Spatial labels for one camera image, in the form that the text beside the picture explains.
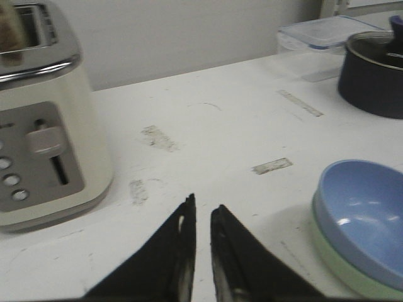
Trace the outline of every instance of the white table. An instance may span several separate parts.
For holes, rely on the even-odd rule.
[[[323,293],[354,297],[312,246],[311,198],[337,160],[402,170],[403,121],[348,104],[337,79],[311,83],[280,71],[272,56],[94,92],[115,165],[111,190],[74,220],[0,234],[0,299],[82,296],[190,193],[197,207],[193,301],[215,301],[209,224],[221,203]],[[293,165],[253,171],[282,158]]]

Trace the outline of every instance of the silver trim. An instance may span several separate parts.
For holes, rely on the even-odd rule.
[[[386,67],[386,68],[390,68],[390,69],[395,69],[395,70],[403,70],[403,68],[401,67],[397,67],[397,66],[393,66],[393,65],[387,65],[387,64],[383,64],[381,62],[377,62],[373,59],[370,59],[364,55],[362,55],[361,53],[357,52],[352,46],[351,43],[353,43],[354,41],[360,40],[360,39],[368,39],[368,38],[389,38],[390,41],[393,40],[394,34],[391,31],[366,31],[363,33],[357,33],[355,35],[352,35],[351,37],[349,37],[347,44],[346,44],[346,48],[355,56],[369,62],[372,64],[376,64],[382,67]]]
[[[60,77],[81,63],[81,52],[60,9],[48,0],[13,0],[14,6],[33,6],[40,44],[16,52],[0,53],[18,56],[20,65],[7,67],[0,63],[0,91],[36,84]]]

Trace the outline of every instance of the pot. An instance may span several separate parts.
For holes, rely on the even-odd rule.
[[[349,37],[338,91],[357,108],[403,119],[403,20],[393,16],[390,22],[394,32]]]

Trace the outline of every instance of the toaster button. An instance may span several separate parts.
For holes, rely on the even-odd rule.
[[[8,157],[0,157],[0,171],[6,170],[8,167],[11,167],[13,161]]]
[[[22,201],[22,200],[25,200],[26,198],[28,198],[29,195],[30,195],[30,193],[27,190],[22,189],[22,190],[14,191],[13,194],[11,195],[11,197],[15,201]]]
[[[18,176],[17,174],[8,174],[3,178],[3,184],[9,187],[19,184],[20,181],[21,177]]]

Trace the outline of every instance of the gray panel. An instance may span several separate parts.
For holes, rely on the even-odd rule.
[[[110,184],[99,196],[97,196],[93,200],[88,201],[87,203],[82,203],[78,206],[74,206],[60,212],[55,212],[44,217],[22,221],[19,223],[14,223],[12,225],[1,226],[1,230],[6,232],[31,232],[73,219],[79,215],[84,214],[86,211],[89,211],[98,203],[100,203],[102,199],[105,198],[106,194],[109,191],[109,188]]]
[[[66,148],[57,159],[37,157],[30,152],[26,135],[37,129],[35,121],[38,120],[45,121],[49,127],[59,126],[62,129]],[[0,140],[4,144],[0,150],[0,159],[12,160],[10,167],[0,170],[0,211],[27,208],[84,189],[77,160],[54,103],[43,102],[0,111]],[[55,161],[60,162],[63,171],[57,170]],[[21,181],[14,186],[7,186],[4,180],[10,174],[20,176]],[[27,190],[29,196],[23,201],[14,200],[13,193],[18,190]]]

